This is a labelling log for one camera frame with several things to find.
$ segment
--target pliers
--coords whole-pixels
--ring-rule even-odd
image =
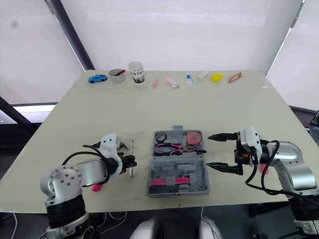
[[[176,148],[176,150],[170,152],[155,151],[155,156],[171,156],[171,155],[182,155],[184,152],[197,152],[206,153],[206,150],[196,150],[193,146],[182,146],[180,143],[158,143],[155,145],[156,148],[169,147]]]

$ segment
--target gray tool case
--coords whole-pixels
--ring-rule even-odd
[[[154,159],[149,169],[147,196],[170,197],[180,195],[205,195],[209,193],[209,180],[206,161],[201,152],[183,152],[182,155],[156,156],[156,152],[170,152],[174,149],[156,147],[156,134],[164,133],[163,143],[178,143],[187,146],[187,132],[197,132],[201,135],[198,145],[192,145],[196,150],[204,150],[203,135],[199,130],[183,130],[181,125],[174,126],[171,131],[157,131],[154,135]]]

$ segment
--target white table surface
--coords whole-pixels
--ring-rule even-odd
[[[220,132],[236,132],[253,125],[266,140],[288,140],[300,147],[304,161],[319,178],[319,147],[272,87],[261,71],[244,71],[243,78],[227,84],[236,72],[225,71],[224,79],[212,83],[207,77],[187,87],[186,72],[146,71],[146,82],[137,86],[129,73],[123,83],[110,80],[89,84],[87,78],[108,71],[88,71],[74,84],[34,134],[0,182],[0,211],[45,213],[44,195],[39,186],[45,172],[62,164],[83,144],[93,144],[111,132],[121,135],[138,163],[136,175],[122,174],[105,184],[98,193],[83,188],[88,212],[150,210],[284,201],[283,195],[270,196],[245,185],[252,171],[244,165],[244,176],[221,173],[208,168],[210,193],[205,196],[148,198],[148,167],[152,160],[152,142],[157,130],[171,130],[173,125],[198,129],[204,135],[207,162],[235,165],[235,142],[216,142],[207,137]],[[164,82],[171,76],[181,88]],[[152,87],[157,78],[157,88]],[[83,157],[73,158],[79,162]],[[260,184],[261,173],[253,183]],[[265,178],[266,186],[280,189],[273,168]]]

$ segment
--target blue toy car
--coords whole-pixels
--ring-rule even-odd
[[[95,75],[95,76],[90,76],[88,78],[89,83],[95,83],[95,82],[101,82],[101,81],[106,81],[108,77],[106,75]]]

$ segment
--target black cable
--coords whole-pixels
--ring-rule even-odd
[[[102,160],[102,163],[103,163],[103,168],[106,172],[106,178],[100,182],[100,183],[97,183],[97,184],[105,184],[109,179],[110,179],[110,166],[109,166],[109,163],[106,159],[106,157],[95,147],[91,146],[91,145],[83,145],[83,147],[85,148],[90,148],[92,150],[94,150],[95,152],[89,152],[89,151],[81,151],[81,152],[76,152],[76,153],[72,153],[70,156],[68,156],[64,162],[62,163],[62,165],[65,165],[72,157],[76,156],[76,155],[79,155],[79,154],[90,154],[90,155],[95,155],[95,156],[98,156],[101,158]]]
[[[269,190],[267,190],[267,188],[265,187],[265,175],[266,175],[266,172],[267,172],[267,169],[268,167],[270,166],[270,164],[272,163],[273,159],[275,158],[277,152],[278,152],[278,149],[279,149],[279,141],[278,140],[274,140],[274,141],[271,141],[270,143],[276,143],[276,147],[275,147],[275,150],[273,151],[273,154],[271,155],[271,157],[269,158],[268,162],[266,163],[266,166],[261,174],[261,186],[262,188],[264,189],[264,191],[269,194],[269,195],[278,195],[279,193],[273,193]]]
[[[274,159],[274,157],[275,157],[275,155],[276,155],[276,153],[277,153],[277,151],[278,151],[279,145],[280,145],[279,141],[277,141],[277,140],[274,140],[274,141],[272,141],[272,142],[276,142],[277,145],[276,145],[276,148],[275,148],[275,150],[274,150],[272,156],[270,157],[271,160]],[[254,189],[262,190],[262,191],[264,191],[264,192],[266,192],[266,193],[268,193],[268,194],[270,194],[270,195],[284,194],[284,195],[289,195],[289,196],[301,198],[301,199],[303,199],[303,200],[305,200],[305,201],[308,201],[309,203],[314,204],[314,205],[316,205],[316,206],[319,207],[319,203],[318,203],[318,202],[316,202],[315,200],[312,200],[312,199],[310,199],[310,198],[308,198],[308,197],[306,197],[306,196],[300,195],[300,194],[298,194],[298,193],[292,193],[292,192],[287,192],[287,191],[284,191],[284,190],[273,190],[273,189],[268,189],[268,188],[266,188],[266,187],[265,187],[265,184],[264,184],[264,182],[263,182],[263,178],[261,179],[261,180],[262,180],[262,185],[263,185],[263,187],[258,187],[258,186],[255,186],[255,185],[250,184],[249,182],[255,177],[256,172],[257,172],[258,162],[256,162],[255,160],[253,160],[253,163],[254,163],[253,172],[251,173],[251,175],[249,176],[249,178],[245,181],[245,184],[246,184],[247,186],[249,186],[249,187],[251,187],[251,188],[254,188]],[[268,167],[265,166],[265,168],[264,168],[264,170],[263,170],[263,173],[266,174],[267,168],[268,168]]]
[[[95,156],[100,156],[97,153],[94,152],[86,152],[86,151],[81,151],[81,152],[76,152],[76,153],[72,153],[70,156],[68,156],[64,162],[62,163],[62,165],[65,165],[72,157],[74,157],[75,155],[79,155],[79,154],[91,154],[91,155],[95,155]]]
[[[288,233],[288,234],[283,235],[283,236],[281,236],[281,237],[279,237],[277,239],[285,239],[285,238],[289,238],[291,236],[298,235],[298,234],[299,234],[299,232]]]
[[[106,178],[104,179],[104,181],[100,182],[100,183],[97,183],[97,184],[105,184],[109,179],[110,179],[110,166],[109,166],[109,163],[106,159],[106,157],[97,149],[95,148],[94,146],[92,145],[82,145],[82,147],[84,148],[90,148],[92,150],[94,150],[95,152],[97,152],[99,154],[99,156],[101,157],[101,160],[103,162],[103,165],[104,165],[104,169],[105,171],[107,172],[107,175],[106,175]]]

